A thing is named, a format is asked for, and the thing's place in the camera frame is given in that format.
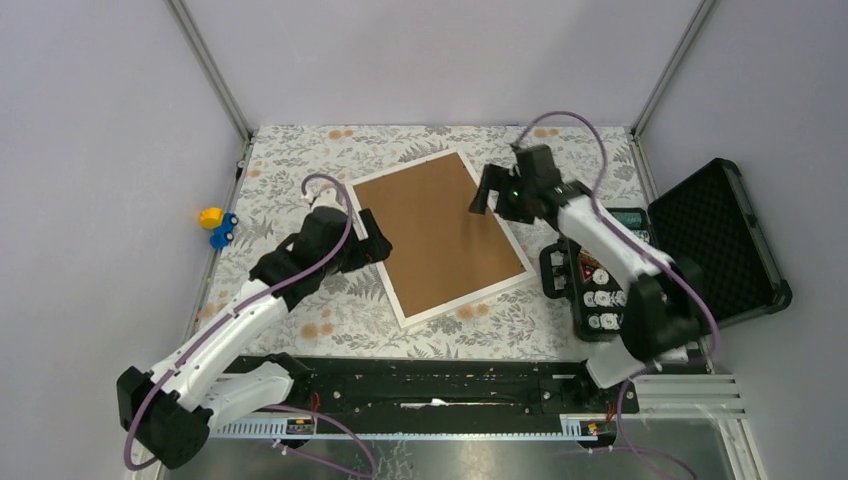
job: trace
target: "black tool case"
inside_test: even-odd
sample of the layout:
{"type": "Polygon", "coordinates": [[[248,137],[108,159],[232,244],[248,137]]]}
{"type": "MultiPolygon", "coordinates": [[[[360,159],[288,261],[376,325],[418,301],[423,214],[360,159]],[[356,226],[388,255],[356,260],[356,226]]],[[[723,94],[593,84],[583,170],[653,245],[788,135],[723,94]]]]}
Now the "black tool case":
{"type": "MultiPolygon", "coordinates": [[[[615,216],[622,210],[641,211],[609,210],[615,216]]],[[[649,243],[672,258],[688,257],[703,269],[701,294],[719,327],[779,312],[792,301],[792,290],[781,276],[760,228],[739,167],[730,160],[712,160],[652,202],[645,218],[649,225],[638,228],[649,232],[649,243]]],[[[608,341],[617,331],[589,325],[590,318],[601,310],[587,307],[583,301],[587,288],[595,286],[587,287],[584,282],[585,262],[581,267],[580,248],[575,242],[563,239],[543,250],[540,266],[545,293],[552,298],[567,296],[572,300],[578,338],[608,341]],[[565,257],[561,266],[551,265],[555,251],[565,257]],[[548,282],[557,274],[564,276],[565,283],[570,285],[553,291],[548,282]]],[[[617,284],[604,286],[604,289],[612,288],[617,288],[617,284]]],[[[616,310],[610,312],[619,311],[618,305],[614,307],[616,310]]]]}

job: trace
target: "cardboard sheet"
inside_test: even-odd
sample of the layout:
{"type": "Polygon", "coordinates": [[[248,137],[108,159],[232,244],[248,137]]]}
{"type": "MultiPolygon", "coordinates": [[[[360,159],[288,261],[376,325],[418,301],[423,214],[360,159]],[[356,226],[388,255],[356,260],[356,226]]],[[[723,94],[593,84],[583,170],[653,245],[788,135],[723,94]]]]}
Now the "cardboard sheet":
{"type": "Polygon", "coordinates": [[[353,185],[394,245],[385,270],[405,317],[527,272],[494,214],[468,212],[477,185],[467,168],[448,153],[353,185]]]}

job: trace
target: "open case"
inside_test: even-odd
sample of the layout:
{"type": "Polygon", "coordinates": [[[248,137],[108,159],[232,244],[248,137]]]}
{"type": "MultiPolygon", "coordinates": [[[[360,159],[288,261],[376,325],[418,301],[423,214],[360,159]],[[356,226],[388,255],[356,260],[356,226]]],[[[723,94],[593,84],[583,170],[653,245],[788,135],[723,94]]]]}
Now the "open case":
{"type": "MultiPolygon", "coordinates": [[[[714,159],[647,212],[609,211],[672,258],[688,257],[703,269],[700,291],[719,327],[781,311],[792,301],[742,174],[730,160],[714,159]]],[[[578,338],[609,341],[617,335],[624,299],[602,265],[566,238],[542,251],[540,265],[545,294],[571,301],[578,338]]]]}

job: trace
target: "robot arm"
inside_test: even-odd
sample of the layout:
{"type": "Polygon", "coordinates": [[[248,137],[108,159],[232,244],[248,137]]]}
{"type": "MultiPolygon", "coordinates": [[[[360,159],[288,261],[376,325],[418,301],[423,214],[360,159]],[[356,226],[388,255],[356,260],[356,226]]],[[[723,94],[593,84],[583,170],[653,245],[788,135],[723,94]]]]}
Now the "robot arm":
{"type": "Polygon", "coordinates": [[[238,293],[185,344],[147,373],[131,367],[118,379],[118,408],[125,430],[130,431],[142,402],[151,396],[135,438],[166,467],[177,468],[191,459],[215,428],[281,403],[289,395],[293,377],[303,368],[295,360],[282,366],[266,362],[236,378],[218,381],[258,334],[318,290],[326,276],[388,258],[391,243],[370,210],[363,210],[359,216],[367,238],[360,240],[351,228],[341,249],[323,267],[263,295],[270,286],[302,274],[339,243],[348,219],[334,197],[333,190],[325,190],[316,198],[300,232],[261,257],[238,293]]]}
{"type": "Polygon", "coordinates": [[[522,223],[544,220],[561,235],[591,250],[627,294],[620,335],[584,364],[588,394],[612,387],[663,353],[697,340],[704,328],[700,309],[625,239],[639,244],[690,285],[698,283],[700,269],[642,243],[603,207],[599,213],[609,221],[599,220],[591,191],[578,181],[562,181],[547,145],[517,149],[515,154],[517,162],[512,169],[485,166],[469,211],[484,213],[489,191],[497,191],[496,214],[522,223]]]}

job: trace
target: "yellow toy part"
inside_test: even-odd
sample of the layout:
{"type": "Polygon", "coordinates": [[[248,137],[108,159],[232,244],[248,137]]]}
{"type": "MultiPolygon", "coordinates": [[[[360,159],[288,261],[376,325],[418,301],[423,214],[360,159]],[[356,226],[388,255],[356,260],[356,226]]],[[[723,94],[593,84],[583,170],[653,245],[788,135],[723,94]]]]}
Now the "yellow toy part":
{"type": "Polygon", "coordinates": [[[206,230],[212,230],[220,227],[221,222],[223,221],[224,211],[218,207],[207,208],[200,212],[200,217],[197,218],[197,222],[200,223],[200,226],[206,230]]]}

